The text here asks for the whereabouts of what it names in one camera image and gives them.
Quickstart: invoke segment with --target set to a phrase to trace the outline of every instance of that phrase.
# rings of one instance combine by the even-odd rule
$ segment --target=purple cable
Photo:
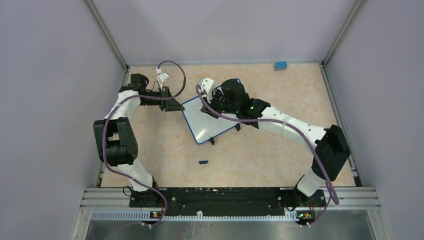
[[[312,146],[312,144],[309,142],[308,138],[305,136],[305,134],[297,127],[293,126],[290,123],[284,122],[282,120],[277,120],[277,119],[270,119],[270,118],[265,118],[265,119],[237,119],[237,118],[231,118],[231,117],[227,117],[222,115],[221,113],[215,111],[212,107],[209,106],[209,104],[203,99],[202,94],[201,94],[201,90],[202,88],[200,87],[199,84],[196,85],[196,93],[197,96],[199,97],[200,101],[202,102],[202,104],[212,113],[214,113],[215,115],[229,120],[229,121],[233,121],[233,122],[240,122],[240,123],[255,123],[255,122],[272,122],[272,123],[278,123],[278,124],[282,124],[282,125],[286,125],[287,127],[293,129],[294,131],[296,131],[302,138],[303,140],[306,142],[307,146],[309,147],[310,151],[312,152],[316,163],[318,163],[319,168],[322,171],[322,174],[324,175],[324,178],[326,180],[326,186],[330,195],[329,199],[332,199],[334,204],[339,205],[339,198],[337,197],[337,193],[336,190],[333,187],[333,184],[330,180],[329,175],[327,174],[326,169],[324,168],[323,163],[320,160],[320,157],[318,156],[318,154],[315,152],[314,147]]]
[[[155,227],[155,226],[157,226],[162,221],[162,218],[165,216],[165,213],[167,212],[167,209],[168,209],[167,199],[165,198],[165,196],[159,190],[156,190],[153,187],[150,187],[150,186],[147,186],[147,185],[141,183],[140,181],[138,181],[137,179],[133,178],[132,176],[130,176],[128,174],[125,174],[125,173],[120,172],[120,171],[116,171],[113,168],[111,168],[111,166],[108,164],[108,159],[106,158],[106,131],[108,129],[108,124],[111,121],[112,116],[118,110],[118,108],[120,107],[120,105],[122,105],[126,101],[128,101],[130,99],[133,99],[133,98],[145,98],[145,99],[151,99],[151,100],[166,101],[166,100],[172,100],[172,99],[176,98],[178,95],[180,95],[183,92],[184,88],[186,87],[186,73],[184,72],[183,68],[178,63],[176,63],[174,61],[171,61],[171,60],[162,61],[161,63],[159,63],[159,65],[157,66],[157,68],[159,68],[163,63],[172,63],[172,64],[176,65],[181,70],[184,79],[183,79],[183,82],[182,82],[182,87],[179,90],[179,92],[177,92],[177,94],[175,94],[175,96],[171,96],[171,97],[155,97],[155,96],[146,96],[146,95],[133,95],[133,96],[129,96],[129,97],[125,98],[114,109],[112,109],[112,111],[110,112],[109,116],[107,116],[106,121],[104,122],[103,135],[102,135],[102,139],[101,139],[101,152],[103,154],[103,162],[104,162],[104,165],[106,166],[106,168],[109,171],[111,171],[114,174],[118,174],[118,175],[121,175],[121,176],[124,176],[124,177],[126,177],[128,179],[133,180],[138,185],[140,185],[140,186],[142,186],[144,188],[147,188],[149,190],[152,190],[153,192],[157,193],[163,199],[163,203],[165,204],[165,206],[163,208],[163,213],[160,215],[160,218],[158,219],[158,221],[151,225],[152,228]],[[120,228],[116,229],[115,231],[113,231],[109,236],[107,236],[105,238],[105,240],[109,239],[111,236],[113,236],[114,234],[116,234],[120,230],[122,230],[122,229],[124,229],[124,228],[126,228],[128,226],[135,225],[135,224],[142,224],[142,223],[141,222],[138,222],[138,221],[137,222],[127,223],[127,224],[121,226]]]

